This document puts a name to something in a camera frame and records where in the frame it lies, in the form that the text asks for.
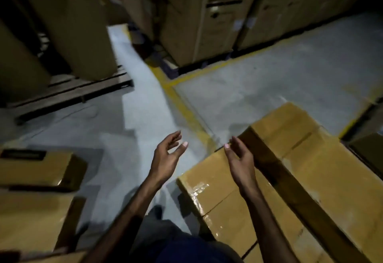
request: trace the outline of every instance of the hand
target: hand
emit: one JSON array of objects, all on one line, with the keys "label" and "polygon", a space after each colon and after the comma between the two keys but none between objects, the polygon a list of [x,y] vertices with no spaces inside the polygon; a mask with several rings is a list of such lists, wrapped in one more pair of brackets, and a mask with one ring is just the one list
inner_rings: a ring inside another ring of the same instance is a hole
[{"label": "hand", "polygon": [[230,143],[231,146],[225,144],[224,149],[227,160],[229,161],[231,175],[239,187],[239,191],[242,195],[248,195],[252,191],[257,191],[258,184],[253,154],[251,154],[246,145],[237,137],[233,136]]},{"label": "hand", "polygon": [[159,188],[172,176],[178,159],[188,148],[188,142],[184,142],[173,153],[168,153],[168,150],[178,146],[179,142],[177,141],[181,138],[181,131],[167,135],[154,151],[148,178],[154,179]]}]

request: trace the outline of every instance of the forearm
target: forearm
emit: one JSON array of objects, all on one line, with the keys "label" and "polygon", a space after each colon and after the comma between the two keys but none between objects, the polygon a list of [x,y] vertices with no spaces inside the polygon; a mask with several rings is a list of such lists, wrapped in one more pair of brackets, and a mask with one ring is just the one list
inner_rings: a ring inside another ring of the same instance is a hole
[{"label": "forearm", "polygon": [[258,186],[246,191],[244,198],[264,262],[299,263]]},{"label": "forearm", "polygon": [[82,263],[101,263],[112,260],[120,253],[129,253],[149,204],[159,189],[160,185],[155,179],[148,176]]}]

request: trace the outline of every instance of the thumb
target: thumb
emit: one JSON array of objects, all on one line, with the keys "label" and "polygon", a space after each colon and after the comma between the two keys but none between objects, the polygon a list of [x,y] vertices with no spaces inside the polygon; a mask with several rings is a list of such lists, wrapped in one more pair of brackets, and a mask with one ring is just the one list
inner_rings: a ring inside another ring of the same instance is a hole
[{"label": "thumb", "polygon": [[231,164],[234,160],[237,160],[236,154],[230,148],[229,144],[225,144],[223,148],[225,149],[225,154],[226,154],[227,160],[229,161],[229,164]]},{"label": "thumb", "polygon": [[178,146],[178,148],[172,154],[174,156],[176,156],[177,159],[179,159],[181,157],[181,155],[184,154],[184,152],[188,148],[188,145],[189,145],[188,142],[182,143],[180,146]]}]

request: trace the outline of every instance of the person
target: person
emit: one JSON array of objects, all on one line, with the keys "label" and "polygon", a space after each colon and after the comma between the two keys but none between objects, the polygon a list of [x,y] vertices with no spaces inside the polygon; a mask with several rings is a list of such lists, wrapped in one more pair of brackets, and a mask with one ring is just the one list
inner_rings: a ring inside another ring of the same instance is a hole
[{"label": "person", "polygon": [[[242,262],[229,246],[183,233],[170,221],[152,221],[152,224],[143,224],[140,228],[144,217],[149,217],[145,213],[154,195],[172,176],[180,156],[188,147],[187,142],[179,145],[181,138],[181,132],[177,131],[158,144],[147,178],[82,263],[125,260],[156,263]],[[258,187],[253,155],[240,139],[232,137],[230,142],[231,145],[224,145],[224,151],[232,177],[249,208],[263,261],[298,263]]]}]

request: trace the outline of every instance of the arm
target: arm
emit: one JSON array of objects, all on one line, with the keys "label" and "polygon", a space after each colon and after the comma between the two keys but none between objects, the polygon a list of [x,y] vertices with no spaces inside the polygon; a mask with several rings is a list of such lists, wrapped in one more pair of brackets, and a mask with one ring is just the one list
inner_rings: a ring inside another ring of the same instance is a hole
[{"label": "arm", "polygon": [[178,159],[188,146],[184,142],[173,153],[168,153],[168,150],[178,146],[177,141],[181,138],[181,132],[177,131],[158,144],[147,178],[82,263],[117,262],[121,259],[119,254],[129,253],[149,204],[156,192],[172,176]]},{"label": "arm", "polygon": [[236,137],[232,138],[231,147],[225,144],[224,149],[230,172],[249,208],[263,260],[299,263],[258,187],[253,155]]}]

